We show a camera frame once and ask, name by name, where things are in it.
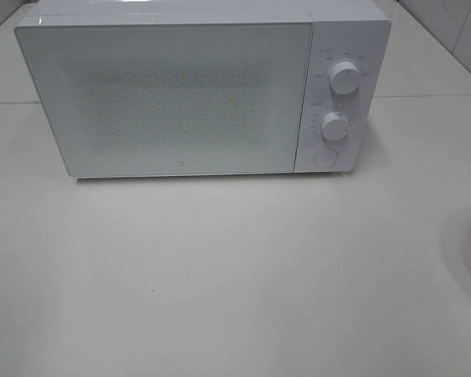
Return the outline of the round white door release button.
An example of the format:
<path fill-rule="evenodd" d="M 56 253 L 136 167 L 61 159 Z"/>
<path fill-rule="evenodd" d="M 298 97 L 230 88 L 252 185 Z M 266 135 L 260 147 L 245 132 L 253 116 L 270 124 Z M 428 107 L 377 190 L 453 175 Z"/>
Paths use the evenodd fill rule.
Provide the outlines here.
<path fill-rule="evenodd" d="M 314 155 L 314 164 L 321 169 L 330 169 L 338 160 L 338 153 L 332 148 L 321 148 Z"/>

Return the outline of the white microwave door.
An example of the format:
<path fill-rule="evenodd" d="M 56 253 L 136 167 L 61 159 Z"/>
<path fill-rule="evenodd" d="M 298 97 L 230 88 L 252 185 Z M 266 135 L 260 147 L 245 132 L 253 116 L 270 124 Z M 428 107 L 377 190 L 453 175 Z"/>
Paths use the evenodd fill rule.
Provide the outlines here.
<path fill-rule="evenodd" d="M 312 27 L 19 27 L 73 178 L 290 173 Z"/>

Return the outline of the lower white microwave knob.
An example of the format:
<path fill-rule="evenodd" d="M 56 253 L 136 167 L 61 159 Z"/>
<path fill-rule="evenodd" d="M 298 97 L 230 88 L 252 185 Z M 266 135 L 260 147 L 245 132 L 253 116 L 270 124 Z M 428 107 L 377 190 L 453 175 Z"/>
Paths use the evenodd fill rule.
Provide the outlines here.
<path fill-rule="evenodd" d="M 320 121 L 319 130 L 323 139 L 340 141 L 349 132 L 349 120 L 344 113 L 330 112 Z"/>

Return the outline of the white microwave knob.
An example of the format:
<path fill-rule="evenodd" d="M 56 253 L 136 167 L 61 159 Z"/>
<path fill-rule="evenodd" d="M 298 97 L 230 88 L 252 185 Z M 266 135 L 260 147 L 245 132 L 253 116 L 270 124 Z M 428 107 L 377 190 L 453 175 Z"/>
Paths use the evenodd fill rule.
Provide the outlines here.
<path fill-rule="evenodd" d="M 330 88 L 339 95 L 356 91 L 360 86 L 361 75 L 360 64 L 351 58 L 338 59 L 327 69 Z"/>
<path fill-rule="evenodd" d="M 330 112 L 320 121 L 319 130 L 323 139 L 340 141 L 349 132 L 349 120 L 344 113 Z"/>

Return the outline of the white microwave oven body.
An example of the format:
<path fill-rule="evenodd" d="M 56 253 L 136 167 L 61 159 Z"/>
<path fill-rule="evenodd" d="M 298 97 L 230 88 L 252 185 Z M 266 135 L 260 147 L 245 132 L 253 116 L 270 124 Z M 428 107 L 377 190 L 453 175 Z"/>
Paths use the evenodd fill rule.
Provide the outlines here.
<path fill-rule="evenodd" d="M 16 36 L 19 27 L 222 24 L 311 25 L 294 169 L 273 174 L 351 171 L 367 128 L 392 27 L 371 1 L 40 1 L 14 32 Z M 327 77 L 327 69 L 342 58 L 356 60 L 362 68 L 360 86 L 347 95 L 334 93 Z M 340 141 L 327 141 L 320 133 L 319 123 L 330 112 L 344 113 L 349 120 L 349 132 Z M 330 169 L 314 164 L 314 155 L 321 148 L 338 153 Z"/>

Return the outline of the upper white microwave knob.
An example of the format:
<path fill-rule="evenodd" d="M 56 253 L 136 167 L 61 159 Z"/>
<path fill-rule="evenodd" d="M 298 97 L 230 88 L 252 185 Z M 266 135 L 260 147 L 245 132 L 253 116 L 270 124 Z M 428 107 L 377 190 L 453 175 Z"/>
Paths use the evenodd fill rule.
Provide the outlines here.
<path fill-rule="evenodd" d="M 339 95 L 356 91 L 360 86 L 361 75 L 360 64 L 351 58 L 338 59 L 327 69 L 330 88 Z"/>

